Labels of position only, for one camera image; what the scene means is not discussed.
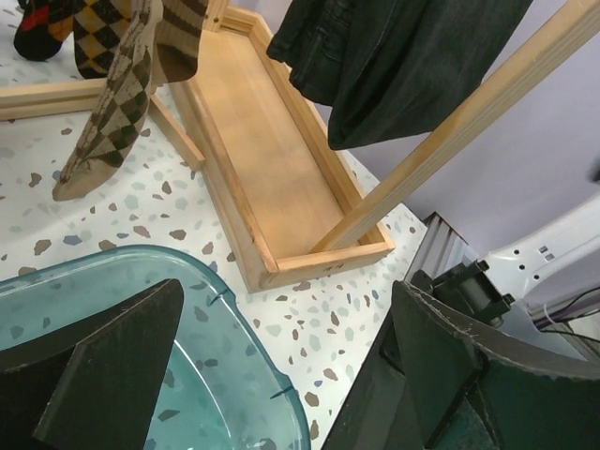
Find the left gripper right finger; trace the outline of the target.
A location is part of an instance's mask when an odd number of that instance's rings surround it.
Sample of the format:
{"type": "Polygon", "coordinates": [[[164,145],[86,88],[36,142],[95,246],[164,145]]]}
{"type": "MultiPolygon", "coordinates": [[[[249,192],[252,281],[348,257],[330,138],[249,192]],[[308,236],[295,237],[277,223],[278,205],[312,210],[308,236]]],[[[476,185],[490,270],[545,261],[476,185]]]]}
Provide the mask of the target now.
{"type": "Polygon", "coordinates": [[[519,339],[404,281],[327,449],[595,449],[599,366],[519,339]]]}

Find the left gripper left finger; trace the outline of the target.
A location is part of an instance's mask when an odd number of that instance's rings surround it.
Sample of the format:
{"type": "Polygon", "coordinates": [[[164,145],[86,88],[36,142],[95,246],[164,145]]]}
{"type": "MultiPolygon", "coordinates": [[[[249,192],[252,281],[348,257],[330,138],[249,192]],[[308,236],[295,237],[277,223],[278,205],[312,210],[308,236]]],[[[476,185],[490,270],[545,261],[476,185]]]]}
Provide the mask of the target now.
{"type": "Polygon", "coordinates": [[[182,309],[182,285],[164,279],[3,350],[2,448],[143,448],[182,309]]]}

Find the beige brown argyle sock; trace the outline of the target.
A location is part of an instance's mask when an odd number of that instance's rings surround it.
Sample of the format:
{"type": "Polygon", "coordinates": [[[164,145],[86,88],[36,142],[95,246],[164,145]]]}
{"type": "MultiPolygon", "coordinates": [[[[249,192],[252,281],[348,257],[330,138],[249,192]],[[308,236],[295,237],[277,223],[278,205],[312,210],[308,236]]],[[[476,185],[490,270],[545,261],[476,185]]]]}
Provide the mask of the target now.
{"type": "MultiPolygon", "coordinates": [[[[157,23],[160,1],[139,1],[136,18],[157,23]]],[[[152,85],[151,60],[126,45],[118,50],[76,146],[52,189],[57,202],[77,200],[121,168],[143,129],[152,85]]]]}

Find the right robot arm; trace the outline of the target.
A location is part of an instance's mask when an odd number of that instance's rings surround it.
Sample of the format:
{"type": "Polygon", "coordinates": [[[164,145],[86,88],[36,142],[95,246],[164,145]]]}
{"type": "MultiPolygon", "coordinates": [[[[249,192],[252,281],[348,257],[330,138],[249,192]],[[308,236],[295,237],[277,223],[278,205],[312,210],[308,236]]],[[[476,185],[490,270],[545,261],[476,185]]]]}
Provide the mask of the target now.
{"type": "Polygon", "coordinates": [[[450,308],[494,327],[540,283],[599,249],[599,196],[484,258],[437,277],[419,270],[411,284],[450,308]]]}

